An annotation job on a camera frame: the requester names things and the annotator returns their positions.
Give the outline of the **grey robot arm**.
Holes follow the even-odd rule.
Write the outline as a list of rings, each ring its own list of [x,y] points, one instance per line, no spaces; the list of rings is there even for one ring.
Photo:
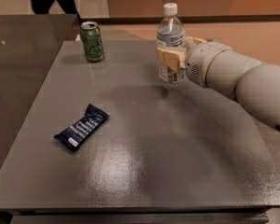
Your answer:
[[[164,66],[236,101],[253,118],[280,132],[280,66],[196,37],[186,37],[184,47],[158,43],[156,52]]]

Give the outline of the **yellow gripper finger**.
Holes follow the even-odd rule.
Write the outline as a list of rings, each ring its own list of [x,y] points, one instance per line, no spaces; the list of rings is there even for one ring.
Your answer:
[[[206,39],[202,39],[202,38],[198,38],[198,37],[190,37],[189,39],[191,39],[195,44],[201,44],[201,43],[207,43]]]
[[[186,48],[168,48],[168,47],[157,47],[157,59],[167,67],[171,68],[175,72],[180,72],[186,68]]]

